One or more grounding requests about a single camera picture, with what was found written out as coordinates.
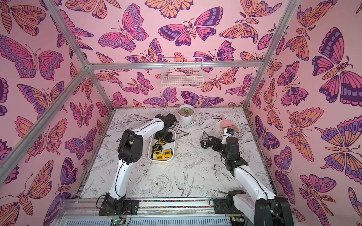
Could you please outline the white storage box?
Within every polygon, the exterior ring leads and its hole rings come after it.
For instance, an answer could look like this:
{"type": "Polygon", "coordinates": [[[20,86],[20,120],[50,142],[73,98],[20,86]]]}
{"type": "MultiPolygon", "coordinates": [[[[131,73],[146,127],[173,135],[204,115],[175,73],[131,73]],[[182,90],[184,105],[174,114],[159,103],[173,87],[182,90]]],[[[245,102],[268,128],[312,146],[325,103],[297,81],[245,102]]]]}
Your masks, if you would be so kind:
{"type": "Polygon", "coordinates": [[[153,134],[148,150],[148,158],[152,162],[169,164],[175,153],[176,133],[169,130],[169,133],[161,138],[158,133],[153,134]]]}

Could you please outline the black yellow tape measure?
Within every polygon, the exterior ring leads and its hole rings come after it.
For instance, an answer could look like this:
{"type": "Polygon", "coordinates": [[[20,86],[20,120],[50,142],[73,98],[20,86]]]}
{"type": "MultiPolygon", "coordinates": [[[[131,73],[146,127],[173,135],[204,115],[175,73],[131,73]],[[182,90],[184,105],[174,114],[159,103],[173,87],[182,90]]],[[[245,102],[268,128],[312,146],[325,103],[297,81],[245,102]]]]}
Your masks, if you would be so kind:
{"type": "Polygon", "coordinates": [[[163,151],[162,145],[161,144],[155,144],[152,147],[152,154],[157,154],[157,153],[161,153],[163,151]]]}

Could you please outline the yellow tape measure with clip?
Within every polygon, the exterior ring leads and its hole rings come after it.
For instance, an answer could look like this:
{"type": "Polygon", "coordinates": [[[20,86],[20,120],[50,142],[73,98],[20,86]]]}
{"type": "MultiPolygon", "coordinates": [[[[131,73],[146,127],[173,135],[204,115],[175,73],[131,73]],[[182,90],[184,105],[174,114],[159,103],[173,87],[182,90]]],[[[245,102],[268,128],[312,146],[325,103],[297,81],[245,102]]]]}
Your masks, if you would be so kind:
{"type": "Polygon", "coordinates": [[[169,159],[173,156],[173,151],[172,149],[167,149],[163,152],[163,155],[165,158],[169,159]]]}

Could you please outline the small yellow tape measure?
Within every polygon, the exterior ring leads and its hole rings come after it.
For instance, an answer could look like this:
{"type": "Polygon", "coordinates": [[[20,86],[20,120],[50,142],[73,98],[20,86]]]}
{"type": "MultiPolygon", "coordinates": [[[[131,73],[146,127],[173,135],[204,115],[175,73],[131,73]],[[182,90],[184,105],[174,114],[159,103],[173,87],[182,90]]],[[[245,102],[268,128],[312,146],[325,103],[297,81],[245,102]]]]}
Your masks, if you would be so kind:
{"type": "Polygon", "coordinates": [[[156,157],[155,157],[156,161],[164,161],[165,160],[165,156],[161,153],[157,153],[156,157]]]}

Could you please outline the black round tape measure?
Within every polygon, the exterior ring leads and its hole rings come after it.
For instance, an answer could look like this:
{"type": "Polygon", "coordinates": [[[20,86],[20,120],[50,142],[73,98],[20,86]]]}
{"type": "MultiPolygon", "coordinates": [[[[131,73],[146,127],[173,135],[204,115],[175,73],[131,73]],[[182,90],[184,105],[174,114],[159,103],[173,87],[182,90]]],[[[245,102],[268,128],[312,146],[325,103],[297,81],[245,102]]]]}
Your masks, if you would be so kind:
{"type": "Polygon", "coordinates": [[[203,149],[208,149],[209,148],[209,146],[208,146],[208,140],[202,140],[201,142],[200,142],[200,145],[201,145],[201,147],[203,148],[203,149]]]}

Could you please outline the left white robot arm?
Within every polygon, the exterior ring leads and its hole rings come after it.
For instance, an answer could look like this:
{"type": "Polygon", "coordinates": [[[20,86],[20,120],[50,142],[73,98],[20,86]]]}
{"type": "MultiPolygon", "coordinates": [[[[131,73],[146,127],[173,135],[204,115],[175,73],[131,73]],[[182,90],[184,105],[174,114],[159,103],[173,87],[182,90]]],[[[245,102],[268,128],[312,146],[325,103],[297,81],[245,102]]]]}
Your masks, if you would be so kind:
{"type": "Polygon", "coordinates": [[[123,132],[117,152],[118,167],[113,184],[105,195],[101,209],[106,207],[119,212],[123,208],[126,187],[132,167],[143,154],[144,141],[152,138],[160,148],[151,148],[150,156],[156,161],[169,161],[172,159],[175,148],[176,134],[171,129],[177,122],[173,114],[167,116],[158,114],[150,122],[136,129],[127,129],[123,132]]]}

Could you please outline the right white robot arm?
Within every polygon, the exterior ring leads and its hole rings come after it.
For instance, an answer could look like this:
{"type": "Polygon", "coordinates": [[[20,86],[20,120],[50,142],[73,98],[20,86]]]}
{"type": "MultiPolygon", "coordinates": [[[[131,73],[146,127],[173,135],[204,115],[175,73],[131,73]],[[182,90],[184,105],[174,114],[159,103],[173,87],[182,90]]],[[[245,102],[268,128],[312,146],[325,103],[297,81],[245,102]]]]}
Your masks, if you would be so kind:
{"type": "Polygon", "coordinates": [[[200,142],[202,148],[216,151],[231,175],[243,189],[227,193],[226,198],[212,198],[216,214],[231,214],[236,226],[293,226],[290,204],[285,197],[269,190],[240,157],[239,140],[223,135],[209,136],[200,142]]]}

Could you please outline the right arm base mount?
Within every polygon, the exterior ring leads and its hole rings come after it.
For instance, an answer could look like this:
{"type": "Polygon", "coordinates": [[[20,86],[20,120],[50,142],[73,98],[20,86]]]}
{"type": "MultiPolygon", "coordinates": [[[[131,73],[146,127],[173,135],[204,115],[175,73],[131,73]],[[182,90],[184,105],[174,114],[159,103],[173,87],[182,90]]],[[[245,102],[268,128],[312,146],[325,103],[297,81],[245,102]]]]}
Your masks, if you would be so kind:
{"type": "Polygon", "coordinates": [[[249,214],[254,213],[255,204],[243,190],[233,190],[225,198],[213,198],[215,214],[249,214]]]}

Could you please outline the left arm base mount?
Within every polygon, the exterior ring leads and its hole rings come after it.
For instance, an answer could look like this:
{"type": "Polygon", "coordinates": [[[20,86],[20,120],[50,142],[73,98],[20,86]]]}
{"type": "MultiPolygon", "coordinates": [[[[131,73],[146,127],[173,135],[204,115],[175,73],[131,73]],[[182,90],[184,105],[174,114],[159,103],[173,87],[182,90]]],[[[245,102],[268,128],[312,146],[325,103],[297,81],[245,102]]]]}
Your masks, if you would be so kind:
{"type": "Polygon", "coordinates": [[[139,200],[126,199],[123,196],[120,199],[116,199],[106,193],[105,199],[100,207],[100,216],[115,216],[115,215],[137,215],[139,209],[139,200]]]}

